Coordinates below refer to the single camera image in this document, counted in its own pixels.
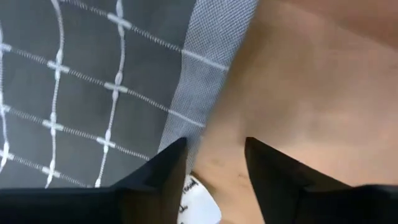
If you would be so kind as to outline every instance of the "white tag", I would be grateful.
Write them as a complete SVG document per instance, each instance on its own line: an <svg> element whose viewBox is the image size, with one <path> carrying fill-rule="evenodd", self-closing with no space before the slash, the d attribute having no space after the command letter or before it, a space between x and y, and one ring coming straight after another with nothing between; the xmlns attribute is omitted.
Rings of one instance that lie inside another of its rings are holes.
<svg viewBox="0 0 398 224"><path fill-rule="evenodd" d="M221 211L199 180L187 175L182 192L177 224L218 224Z"/></svg>

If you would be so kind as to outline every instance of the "gray fabric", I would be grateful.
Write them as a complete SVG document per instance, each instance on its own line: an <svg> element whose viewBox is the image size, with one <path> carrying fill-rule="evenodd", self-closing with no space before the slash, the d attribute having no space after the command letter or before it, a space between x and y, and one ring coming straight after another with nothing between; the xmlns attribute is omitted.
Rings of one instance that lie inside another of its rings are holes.
<svg viewBox="0 0 398 224"><path fill-rule="evenodd" d="M228 67L240 46L257 0L197 0L183 46L180 81L171 109L196 121L197 124L169 115L159 151L180 136L188 137L190 154L188 170L193 167L200 135L206 119L224 84ZM201 55L205 60L190 57L184 51Z"/></svg>
<svg viewBox="0 0 398 224"><path fill-rule="evenodd" d="M111 185L183 136L191 169L255 4L1 1L0 188Z"/></svg>

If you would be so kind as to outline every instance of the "floor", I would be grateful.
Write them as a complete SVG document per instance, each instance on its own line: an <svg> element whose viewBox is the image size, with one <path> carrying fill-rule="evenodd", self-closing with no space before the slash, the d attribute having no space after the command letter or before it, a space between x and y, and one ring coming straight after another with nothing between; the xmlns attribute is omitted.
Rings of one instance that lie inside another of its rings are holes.
<svg viewBox="0 0 398 224"><path fill-rule="evenodd" d="M246 136L347 184L398 184L397 22L393 0L260 0L194 170L222 223L264 223Z"/></svg>

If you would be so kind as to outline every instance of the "white grid pattern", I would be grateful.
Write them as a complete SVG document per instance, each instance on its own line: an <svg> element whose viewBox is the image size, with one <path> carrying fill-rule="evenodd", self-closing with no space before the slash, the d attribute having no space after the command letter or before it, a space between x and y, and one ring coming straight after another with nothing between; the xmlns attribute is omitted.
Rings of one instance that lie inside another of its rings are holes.
<svg viewBox="0 0 398 224"><path fill-rule="evenodd" d="M54 177L56 177L58 179L66 180L67 182L73 183L73 184L78 185L80 187L92 187L90 185L83 184L79 180L73 179L73 178L71 178L71 177L69 177L69 176L67 176L67 175L65 175L65 174L63 174L63 173L61 173L61 172L59 172L57 170L50 171L51 168L49 168L49 167L45 167L43 165L34 163L34 162L30 161L30 160L24 159L22 157L19 157L17 155L12 154L12 153L8 152L7 155L6 155L6 152L3 151L2 149L0 149L0 157L2 159L6 158L7 160L15 161L15 162L18 162L18 163L20 163L20 164L22 164L24 166L39 170L43 174L46 174L46 175L49 175L50 172L52 172L53 173L52 175Z"/></svg>
<svg viewBox="0 0 398 224"><path fill-rule="evenodd" d="M54 176L55 171L55 156L56 156L56 148L57 148L57 137L56 137L56 130L59 128L57 126L57 96L58 96L58 89L60 86L60 79L61 79L61 70L60 66L62 64L63 59L63 45L64 45L64 33L63 33L63 21L62 21L62 13L60 9L60 5L57 0L51 0L51 3L54 7L55 13L57 15L58 20L58 28L60 33L60 46L56 56L56 64L55 64L55 86L54 86L54 94L52 98L52 105L51 105L51 115L50 115L50 133L52 138L52 157L50 162L50 170L49 176L47 177L47 183L45 188L49 187L52 181L52 177Z"/></svg>
<svg viewBox="0 0 398 224"><path fill-rule="evenodd" d="M0 23L0 45L2 44L2 28ZM9 155L9 142L7 137L7 122L6 122L6 112L4 110L4 98L2 93L2 50L0 50L0 114L1 114L1 121L2 121L2 136L4 139L4 156L1 158L0 162L0 172L3 170L4 166L6 165L7 158Z"/></svg>
<svg viewBox="0 0 398 224"><path fill-rule="evenodd" d="M41 124L42 126L44 126L46 128L50 128L51 121L36 117L36 116L34 116L32 114L28 114L28 113L25 113L23 111L19 111L19 110L15 109L15 108L13 108L13 107L11 107L9 105L4 105L4 111L9 113L9 114L11 114L11 115L17 116L18 118L26 119L26 120L29 120L31 122L34 122L34 123L37 123L37 124ZM54 128L57 131L62 131L64 133L68 133L68 134L71 134L71 135L75 135L75 136L79 136L79 137L82 137L82 138L90 139L90 140L96 141L96 142L98 142L98 143L100 143L102 145L103 144L109 144L109 146L111 148L115 148L115 149L117 149L117 150L119 150L119 151L121 151L121 152L123 152L125 154L128 154L130 156L135 156L135 157L144 159L146 161L149 161L149 157L148 156L145 156L145 155L143 155L141 153L138 153L138 152L134 152L134 151L128 150L125 147L117 145L115 142L107 142L104 138L102 138L100 136L95 136L93 134L88 134L88 133L86 133L84 131L80 131L80 130L77 130L77 129L69 128L69 127L66 127L66 126L64 126L62 124L55 124Z"/></svg>
<svg viewBox="0 0 398 224"><path fill-rule="evenodd" d="M122 0L118 0L116 3L116 13L118 15L118 20L123 20L123 4ZM119 70L114 78L114 85L112 86L112 108L111 108L111 116L109 118L108 129L105 132L105 142L104 144L104 155L101 161L101 167L99 168L98 178L95 181L95 187L101 186L101 178L104 172L104 166L106 162L106 155L108 153L109 147L111 145L111 135L112 135L112 124L114 119L114 114L116 111L116 103L118 102L119 98L119 88L120 84L123 80L123 67L124 67L124 59L126 57L126 44L124 42L124 28L121 23L118 24L118 31L120 35L120 63L119 63Z"/></svg>
<svg viewBox="0 0 398 224"><path fill-rule="evenodd" d="M2 50L3 52L10 52L10 53L18 54L18 55L20 55L22 57L25 57L25 58L31 59L33 61L36 61L38 63L47 65L51 69L56 69L58 67L62 73L73 75L75 77L81 78L82 80L90 82L90 83L95 84L95 85L103 86L104 88L106 88L108 90L112 90L113 91L114 89L117 89L118 92L120 92L120 93L125 93L125 94L131 95L131 96L135 96L136 98L138 98L140 100L143 100L143 101L147 102L148 104L150 104L150 105L152 105L152 106L154 106L154 107L156 107L156 108L158 108L158 109L160 109L162 111L168 112L169 114L172 114L172 115L174 115L174 116L176 116L176 117L178 117L180 119L183 119L184 121L187 121L187 122L189 122L189 123L191 123L191 124L193 124L195 126L198 126L198 127L201 127L201 128L205 127L205 124L203 124L203 123L201 123L199 121L195 121L195 120L193 120L191 118L188 118L188 117L182 115L181 113L179 113L179 112L177 112L175 110L171 110L171 109L167 108L166 106L154 101L153 99L151 99L149 97L146 97L146 96L144 96L144 95L142 95L142 94L140 94L140 93L138 93L138 92L136 92L134 90L131 90L131 89L129 89L126 86L122 86L122 85L116 86L114 83L105 82L105 81L99 80L97 78L90 77L90 76L85 75L85 74L83 74L81 72L73 70L73 69L71 69L70 67L68 67L66 65L56 66L56 63L51 61L51 60L47 60L47 59L45 59L45 58L43 58L43 57L41 57L39 55L34 55L32 53L26 52L25 50L17 49L17 48L15 48L15 47L13 47L13 46L11 46L9 44L6 44L6 43L2 43L0 45L0 50Z"/></svg>
<svg viewBox="0 0 398 224"><path fill-rule="evenodd" d="M158 103L140 93L135 92L134 90L130 90L129 88L121 85L121 82L123 79L123 66L124 66L124 58L125 58L124 30L125 29L132 30L133 32L135 32L139 35L142 35L145 38L155 42L156 44L159 44L160 46L166 47L170 50L177 51L180 54L183 54L190 58L194 58L195 60L201 61L211 67L215 67L222 71L227 71L228 67L226 67L220 63L216 63L206 57L198 55L189 50L181 49L179 46L177 46L175 44L168 43L165 40L162 40L156 36L153 36L148 31L142 30L142 29L136 27L131 22L123 19L123 5L122 5L121 0L118 0L116 3L116 15L113 13L110 13L110 12L105 12L101 9L97 9L95 7L87 6L86 4L84 4L80 1L77 1L77 0L51 0L51 2L53 4L53 8L54 8L56 16L57 16L58 28L59 28L59 33L60 33L60 45L59 45L58 52L57 52L57 55L55 58L55 62L52 60L47 60L41 56L26 52L24 50L17 49L13 46L10 46L10 45L4 43L2 41L2 32L1 32L2 30L1 30L1 25L0 25L0 114L1 114L1 118L2 118L3 136L4 136L4 146L3 146L4 150L0 151L0 156L2 157L0 172L1 172L2 168L4 167L6 161L12 160L12 161L17 161L26 166L29 166L31 168L41 170L44 174L47 174L48 177L47 177L47 183L45 185L45 188L47 188L50 185L53 177L65 179L69 182L72 182L72 183L77 184L82 187L89 187L88 185L82 184L81 182L79 182L71 177L68 177L65 174L61 174L59 171L55 170L56 132L57 131L62 131L62 132L68 133L68 134L72 134L72 135L80 136L80 137L87 138L90 140L94 140L94 141L98 142L99 144L103 145L103 152L104 152L103 160L101 163L98 179L95 182L95 187L100 187L100 185L101 185L101 178L103 175L104 164L106 162L106 155L108 153L109 147L115 148L125 154L140 157L141 159L148 161L149 160L148 156L139 154L134 151L130 151L130 150L126 149L125 147L119 146L115 142L110 141L111 128L112 128L112 124L113 124L114 113L116 110L116 103L118 100L119 93L125 93L128 95L132 95L140 100L144 100L145 102L149 103L150 105L152 105L160 110L166 111L169 114L172 114L184 121L192 123L193 125L198 126L199 128L205 127L205 125L203 123L192 120L192 119L190 119L174 110L171 110L171 109L167 108L166 106L164 106L164 105L162 105L162 104L160 104L160 103ZM116 23L118 25L118 31L119 31L119 35L121 38L121 60L119 63L119 70L116 74L114 83L104 82L102 80L90 77L88 75L82 74L81 72L73 70L70 67L62 64L63 45L64 45L64 33L63 32L64 31L63 31L62 13L61 13L59 2L66 2L71 5L78 6L81 9L94 12L97 15L104 16L104 17L108 18L108 20L110 20L111 22ZM52 112L50 114L49 120L38 118L32 114L28 114L23 111L18 111L16 109L12 108L11 106L3 104L3 98L2 98L2 56L3 56L4 52L18 54L25 58L36 61L37 63L44 64L44 65L48 66L48 68L54 70L55 87L54 87L53 100L52 100ZM106 88L108 90L112 90L113 103L112 103L112 109L111 109L111 114L110 114L110 118L109 118L108 128L106 130L104 138L102 138L100 136L88 134L88 133L85 133L80 130L68 128L62 124L57 123L56 105L57 105L57 95L58 95L58 88L59 88L61 73L73 75L73 76L76 76L84 81L93 83L95 85L103 86L104 88ZM31 161L28 161L26 159L23 159L21 157L18 157L16 155L9 153L9 143L7 140L7 129L6 129L6 113L18 116L22 119L28 119L32 122L39 123L42 126L49 128L51 136L52 136L52 160L50 162L49 167L35 164Z"/></svg>
<svg viewBox="0 0 398 224"><path fill-rule="evenodd" d="M148 31L138 28L133 23L131 23L131 22L129 22L129 21L127 21L127 20L125 20L125 19L123 19L123 18L121 18L121 17L119 17L119 16L117 16L117 15L111 13L111 12L105 12L102 9L97 9L97 8L95 8L93 6L88 6L87 4L85 4L85 3L83 3L83 2L81 2L79 0L59 0L59 1L71 4L71 5L74 5L74 6L78 6L81 9L94 12L95 14L97 14L99 16L107 17L111 22L115 22L115 23L117 23L117 25L123 26L125 29L131 30L131 31L133 31L133 32L135 32L135 33L137 33L137 34L139 34L139 35L141 35L141 36L143 36L143 37L155 42L156 44L159 44L159 45L161 45L163 47L166 47L166 48L168 48L170 50L177 51L177 52L179 52L181 54L185 54L185 55L187 55L189 57L195 58L196 60L199 60L199 61L201 61L201 62L203 62L205 64L208 64L208 65L210 65L212 67L218 68L220 70L225 70L225 71L228 71L228 69L229 69L228 66L226 66L226 65L222 65L220 63L214 62L214 61L212 61L212 60L210 60L210 59L208 59L208 58L206 58L204 56L196 54L195 52L192 52L192 51L189 51L189 50L186 50L186 49L181 49L181 47L179 47L179 46L177 46L175 44L171 44L171 43L169 43L169 42L167 42L165 40L162 40L162 39L152 35Z"/></svg>

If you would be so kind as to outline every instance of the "white stitching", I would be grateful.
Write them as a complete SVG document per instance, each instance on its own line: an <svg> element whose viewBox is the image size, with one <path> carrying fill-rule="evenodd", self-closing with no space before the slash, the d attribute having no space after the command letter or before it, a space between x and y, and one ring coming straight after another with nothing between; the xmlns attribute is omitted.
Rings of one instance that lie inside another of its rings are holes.
<svg viewBox="0 0 398 224"><path fill-rule="evenodd" d="M125 147L122 147L122 146L119 146L119 145L115 145L115 149L117 149L117 150L119 150L119 151L121 151L123 153L129 154L129 155L132 155L132 156L136 156L136 157L141 158L141 159L146 160L146 161L150 160L149 156L145 156L145 155L143 155L141 153L138 153L138 152L130 151L130 150L126 149Z"/></svg>
<svg viewBox="0 0 398 224"><path fill-rule="evenodd" d="M1 23L0 23L0 45L2 45ZM9 144L8 136L7 136L6 110L4 108L4 97L3 97L3 92L2 92L2 81L3 81L2 55L3 55L2 50L0 50L0 115L1 115L1 121L2 121L2 136L4 139L4 144L3 144L4 156L1 158L0 172L3 170L4 166L7 163L9 150L10 150L10 144Z"/></svg>
<svg viewBox="0 0 398 224"><path fill-rule="evenodd" d="M26 112L19 111L19 110L15 109L15 108L13 108L13 107L11 107L9 105L4 105L4 107L8 108L8 111L6 111L6 112L9 112L12 115L15 115L15 116L17 116L19 118L22 118L22 119L27 119L29 121L33 121L33 122L35 122L37 124L42 125L45 128L49 128L49 125L48 125L50 123L49 120L44 120L42 118L38 118L38 117L36 117L34 115L31 115L31 114L28 114ZM88 134L88 133L85 133L83 131L72 129L72 128L66 127L66 126L64 126L62 124L55 124L54 126L58 127L59 131L63 131L65 133L68 133L68 134L71 134L71 135L76 135L76 136L83 137L83 138L87 138L87 139L90 139L90 140L94 140L94 141L99 142L100 144L102 144L101 141L98 141L98 138L101 138L99 136L95 136L93 134ZM129 154L129 155L132 155L132 156L136 156L136 157L143 158L143 159L148 158L147 156L145 156L143 154L140 154L140 153L134 152L134 151L130 151L130 150L126 149L125 147L118 146L117 144L110 144L110 146L114 147L115 149L119 149L119 150L123 149L123 150L120 150L120 151L124 152L126 154Z"/></svg>
<svg viewBox="0 0 398 224"><path fill-rule="evenodd" d="M40 59L40 62L42 64L48 64L48 61L46 59L44 59L44 58L42 58L40 56L36 56L36 55L30 54L30 53L25 52L23 50L12 48L11 52L19 54L19 55L21 55L23 57L30 58L30 59L35 60L35 61L39 61L39 59ZM152 100L152 99L150 99L150 98L148 98L148 97L146 97L146 96L144 96L144 95L142 95L140 93L137 93L134 90L130 90L130 89L128 89L125 86L122 86L122 85L115 86L113 83L104 82L104 81L101 81L99 79L89 77L88 75L82 74L81 72L75 71L75 70L73 70L73 69L71 69L71 68L69 68L67 66L64 66L64 65L62 65L60 67L65 67L64 69L61 69L61 71L69 69L69 73L68 74L71 74L73 76L81 78L81 79L83 79L85 81L88 81L90 83L94 83L96 85L103 86L103 87L105 87L106 89L109 89L109 90L114 90L115 88L117 88L122 93L127 93L129 95L132 95L132 96L135 96L135 97L139 98L140 100L144 100L145 102L149 103L150 105L155 106L156 108L159 108L159 109L161 109L161 110L163 110L165 112L168 112L168 113L170 113L170 114L172 114L174 116L177 116L177 117L179 117L179 118L181 118L181 119L183 119L185 121L188 121L191 124L194 124L194 125L196 125L198 127L201 127L201 128L205 127L205 124L197 122L197 121L194 121L194 120L182 115L181 113L178 113L178 112L176 112L174 110L168 109L166 106L164 106L164 105L162 105L162 104L160 104L160 103L158 103L158 102L156 102L156 101L154 101L154 100Z"/></svg>
<svg viewBox="0 0 398 224"><path fill-rule="evenodd" d="M54 7L55 14L57 15L57 20L58 20L58 29L60 33L60 46L58 48L57 56L55 57L56 62L54 63L53 61L49 61L47 63L47 66L50 68L55 69L54 72L54 79L55 79L55 86L54 86L54 94L52 98L52 104L51 104L51 114L50 114L50 123L49 123L49 128L50 128L50 134L51 134L51 140L52 140L52 156L51 156L51 161L50 161L50 166L49 166L49 176L47 177L47 183L45 184L45 189L49 187L52 181L52 177L54 176L54 171L55 171L55 158L57 155L57 132L56 130L59 129L60 125L57 125L57 96L58 96L58 89L60 86L60 80L61 80L61 68L62 67L62 59L63 59L63 45L65 42L65 36L63 33L63 21L62 21L62 13L60 9L60 5L58 3L58 0L51 0L52 6Z"/></svg>
<svg viewBox="0 0 398 224"><path fill-rule="evenodd" d="M0 43L0 51L10 52L11 46L8 44Z"/></svg>
<svg viewBox="0 0 398 224"><path fill-rule="evenodd" d="M120 62L119 62L119 70L114 78L114 89L112 91L112 108L111 108L111 115L109 116L109 123L108 128L105 132L105 139L98 138L101 143L104 145L104 155L101 161L101 167L99 168L98 178L95 181L95 187L101 186L101 179L104 172L105 162L106 162L106 155L108 154L109 147L115 147L115 143L111 142L111 135L112 135L112 124L114 119L114 114L116 111L116 103L118 103L119 98L119 90L117 89L118 86L122 83L123 80L123 67L124 67L124 59L126 56L126 44L124 41L124 28L123 26L128 25L128 22L123 19L123 4L122 0L118 0L116 2L116 13L117 16L114 17L114 21L118 24L118 31L120 36Z"/></svg>
<svg viewBox="0 0 398 224"><path fill-rule="evenodd" d="M4 157L4 151L2 149L0 149L0 157ZM24 159L24 158L19 157L17 155L9 153L7 159L10 160L10 161L16 161L16 162L18 162L18 163L20 163L20 164L22 164L24 166L39 170L39 171L43 172L44 174L49 174L49 170L50 170L49 167L45 167L43 165L34 163L34 162L30 161L30 160ZM69 177L69 176L67 176L67 175L65 175L65 174L63 174L63 173L61 173L61 172L59 172L57 170L54 171L54 177L66 180L66 181L71 182L71 183L73 183L75 185L79 185L80 187L91 187L90 185L83 184L80 181L78 181L76 179L73 179L73 178L71 178L71 177Z"/></svg>
<svg viewBox="0 0 398 224"><path fill-rule="evenodd" d="M110 12L107 13L107 12L101 10L101 9L97 9L95 7L87 6L86 4L84 4L84 3L80 2L80 1L77 1L77 0L61 0L61 1L69 3L69 4L74 5L74 6L78 6L79 8L84 9L84 10L92 11L92 12L98 14L98 15L104 16L104 17L108 18L108 20L110 20L111 22L115 22L117 24L122 24L122 26L124 26L125 28L132 30L133 32L135 32L135 33L137 33L137 34L139 34L139 35L141 35L141 36L143 36L143 37L155 42L156 44L159 44L159 45L161 45L163 47L166 47L166 48L168 48L170 50L174 50L176 52L188 55L189 57L193 57L193 58L195 58L195 59L197 59L197 60L199 60L199 61L201 61L201 62L203 62L203 63L205 63L207 65L210 65L212 67L215 67L215 68L218 68L218 69L221 69L221 70L228 70L229 69L225 65L222 65L220 63L214 62L214 61L212 61L212 60L210 60L210 59L208 59L208 58L206 58L204 56L198 55L198 54L196 54L194 52L191 52L189 50L185 50L185 49L183 50L178 45L171 44L171 43L169 43L169 42L167 42L165 40L162 40L162 39L152 35L150 32L138 28L137 26L135 26L131 22L129 22L129 21L125 20L125 19L118 18L113 13L110 13Z"/></svg>
<svg viewBox="0 0 398 224"><path fill-rule="evenodd" d="M95 7L90 7L90 6L86 5L85 3L81 2L81 1L77 1L77 0L59 0L59 1L60 2L65 2L65 3L69 3L71 5L79 7L81 9L94 12L95 14L98 14L100 16L106 16L106 12L104 10L97 9Z"/></svg>

